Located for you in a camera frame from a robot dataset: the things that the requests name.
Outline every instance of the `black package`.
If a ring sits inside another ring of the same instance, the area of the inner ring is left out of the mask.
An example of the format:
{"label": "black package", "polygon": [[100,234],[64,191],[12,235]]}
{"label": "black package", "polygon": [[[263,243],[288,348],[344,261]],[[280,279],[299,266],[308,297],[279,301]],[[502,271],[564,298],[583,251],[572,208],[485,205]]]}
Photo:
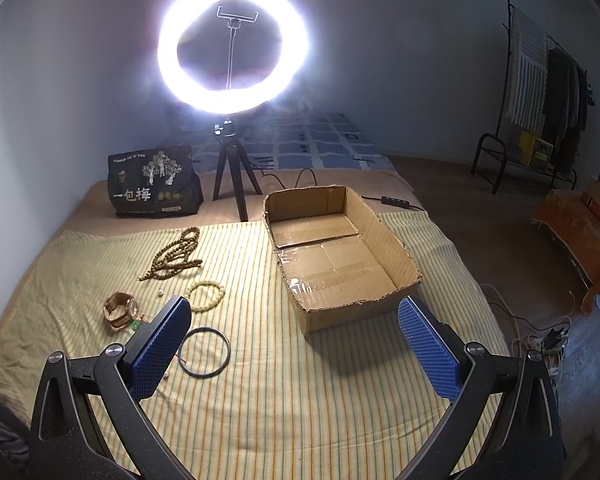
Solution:
{"label": "black package", "polygon": [[203,202],[191,146],[111,155],[107,185],[120,216],[191,215]]}

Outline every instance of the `striped towel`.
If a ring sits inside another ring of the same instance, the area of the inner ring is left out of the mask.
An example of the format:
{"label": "striped towel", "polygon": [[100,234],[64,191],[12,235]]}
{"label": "striped towel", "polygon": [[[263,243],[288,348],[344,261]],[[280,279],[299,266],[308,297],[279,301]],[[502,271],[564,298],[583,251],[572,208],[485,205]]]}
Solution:
{"label": "striped towel", "polygon": [[547,74],[547,36],[530,17],[514,7],[511,20],[509,108],[512,123],[540,136]]}
{"label": "striped towel", "polygon": [[[502,332],[454,245],[425,212],[380,218],[422,270],[420,296],[460,337],[506,354]],[[29,422],[46,356],[99,353],[130,331],[110,332],[102,301],[116,290],[155,314],[165,298],[198,279],[226,285],[220,305],[194,314],[230,339],[222,374],[194,380],[176,361],[142,408],[196,478],[393,479],[420,449],[448,402],[430,386],[396,313],[302,336],[263,222],[201,227],[203,267],[165,282],[138,282],[158,249],[180,230],[116,237],[64,232],[34,264],[0,329],[0,400]],[[159,298],[158,289],[165,296]],[[192,303],[203,304],[199,288]],[[213,367],[211,336],[184,348],[187,365]],[[102,402],[94,412],[113,456],[133,469]],[[496,410],[492,397],[458,467],[475,459]]]}

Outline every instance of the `metal screw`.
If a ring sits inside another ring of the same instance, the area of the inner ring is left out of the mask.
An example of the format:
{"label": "metal screw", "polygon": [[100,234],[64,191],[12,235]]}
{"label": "metal screw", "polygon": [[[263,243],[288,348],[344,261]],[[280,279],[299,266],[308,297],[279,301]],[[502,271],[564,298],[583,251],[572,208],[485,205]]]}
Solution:
{"label": "metal screw", "polygon": [[60,359],[62,359],[63,357],[64,357],[64,354],[63,354],[62,352],[60,352],[60,351],[58,351],[58,352],[53,352],[53,353],[52,353],[52,354],[49,356],[49,359],[48,359],[48,361],[49,361],[51,364],[53,364],[53,365],[54,365],[54,364],[56,364],[56,363],[57,363],[57,362],[58,362]]}
{"label": "metal screw", "polygon": [[482,346],[480,343],[467,343],[466,350],[471,355],[483,355],[487,349]]}
{"label": "metal screw", "polygon": [[122,345],[119,343],[113,343],[105,348],[104,353],[109,357],[115,357],[116,355],[122,354]]}
{"label": "metal screw", "polygon": [[542,361],[542,354],[538,350],[529,350],[526,355],[535,363]]}

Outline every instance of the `wood plank floor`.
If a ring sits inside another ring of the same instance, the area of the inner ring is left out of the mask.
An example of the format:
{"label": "wood plank floor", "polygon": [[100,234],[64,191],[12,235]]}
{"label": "wood plank floor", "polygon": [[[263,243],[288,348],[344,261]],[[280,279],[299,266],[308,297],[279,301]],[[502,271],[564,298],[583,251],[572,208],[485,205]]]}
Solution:
{"label": "wood plank floor", "polygon": [[[461,164],[392,156],[398,173],[414,188],[433,221],[450,238],[478,283],[491,283],[513,313],[538,327],[556,322],[578,306],[586,287],[568,256],[551,237],[531,225],[540,194],[501,189],[471,176]],[[511,342],[509,317],[492,306]],[[558,387],[562,435],[574,469],[600,438],[600,313],[586,317],[579,308]],[[536,331],[520,322],[523,336]]]}

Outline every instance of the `gray wall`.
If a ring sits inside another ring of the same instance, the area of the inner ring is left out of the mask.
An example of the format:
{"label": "gray wall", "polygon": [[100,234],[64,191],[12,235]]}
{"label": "gray wall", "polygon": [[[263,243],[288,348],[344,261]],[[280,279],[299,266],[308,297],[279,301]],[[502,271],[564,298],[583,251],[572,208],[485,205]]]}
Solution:
{"label": "gray wall", "polygon": [[[155,45],[171,0],[6,0],[0,8],[0,313],[106,156],[167,135]],[[506,0],[291,0],[318,104],[380,148],[468,161],[494,127]],[[600,17],[588,0],[513,0],[589,70],[581,174],[600,170]]]}

